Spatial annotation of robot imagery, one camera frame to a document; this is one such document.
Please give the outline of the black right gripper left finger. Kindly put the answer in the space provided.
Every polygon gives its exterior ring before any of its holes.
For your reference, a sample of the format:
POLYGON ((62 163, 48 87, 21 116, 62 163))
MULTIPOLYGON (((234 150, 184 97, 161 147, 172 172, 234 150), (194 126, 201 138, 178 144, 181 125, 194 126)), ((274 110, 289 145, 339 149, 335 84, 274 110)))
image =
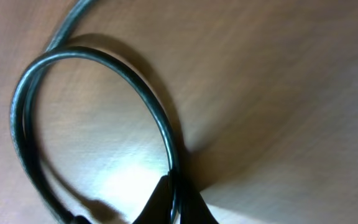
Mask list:
POLYGON ((164 175, 133 224, 170 224, 172 208, 172 183, 170 176, 164 175))

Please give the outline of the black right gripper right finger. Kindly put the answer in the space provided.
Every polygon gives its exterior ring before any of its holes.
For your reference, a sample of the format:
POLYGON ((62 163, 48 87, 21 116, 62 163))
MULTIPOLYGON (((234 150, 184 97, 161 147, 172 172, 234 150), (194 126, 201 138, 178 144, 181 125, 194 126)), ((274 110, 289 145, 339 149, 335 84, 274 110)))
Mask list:
POLYGON ((189 179, 179 175, 175 183, 181 224, 218 224, 201 194, 189 179))

